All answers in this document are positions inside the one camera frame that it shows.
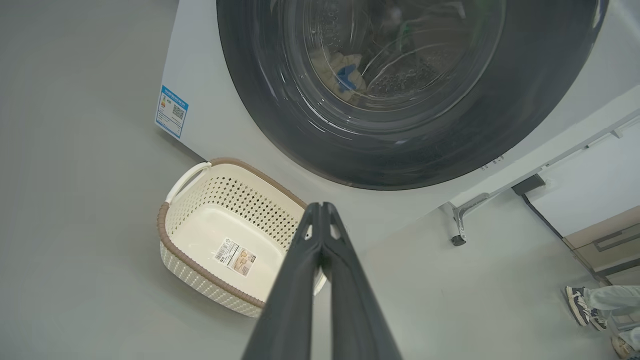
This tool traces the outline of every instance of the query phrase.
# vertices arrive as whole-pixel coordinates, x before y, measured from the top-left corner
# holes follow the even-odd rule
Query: sneaker
[[[591,310],[591,324],[593,327],[598,329],[598,331],[607,330],[607,320],[598,314],[598,309]]]
[[[584,288],[564,288],[569,308],[580,326],[587,326],[591,321],[591,309],[584,301]]]
[[[611,345],[613,345],[613,350],[616,351],[616,354],[620,359],[626,359],[629,355],[634,351],[633,348],[626,341],[622,340],[621,337],[617,336],[615,338],[611,338]]]

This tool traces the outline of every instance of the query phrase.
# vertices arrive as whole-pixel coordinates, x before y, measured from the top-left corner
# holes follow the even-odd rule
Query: white washing machine
[[[638,115],[640,4],[181,1],[154,121],[336,205],[358,251]]]

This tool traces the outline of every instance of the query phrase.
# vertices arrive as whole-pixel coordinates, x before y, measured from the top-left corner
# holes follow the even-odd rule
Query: floor
[[[157,210],[201,159],[152,123],[177,0],[0,4],[0,359],[238,359],[255,320],[163,266]],[[513,193],[449,243],[433,212],[361,256],[405,359],[614,359],[559,289],[593,281]],[[328,359],[329,290],[314,359]]]

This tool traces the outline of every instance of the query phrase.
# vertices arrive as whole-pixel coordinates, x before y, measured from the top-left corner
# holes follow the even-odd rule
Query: label inside basket
[[[216,260],[246,277],[255,262],[255,255],[230,238],[225,238],[218,248]]]

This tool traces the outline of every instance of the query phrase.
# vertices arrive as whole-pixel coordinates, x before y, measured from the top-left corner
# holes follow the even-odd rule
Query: cream plastic basket
[[[198,164],[175,183],[160,207],[163,263],[202,295],[257,317],[306,207],[242,161],[222,158]],[[314,294],[325,282],[320,272]]]

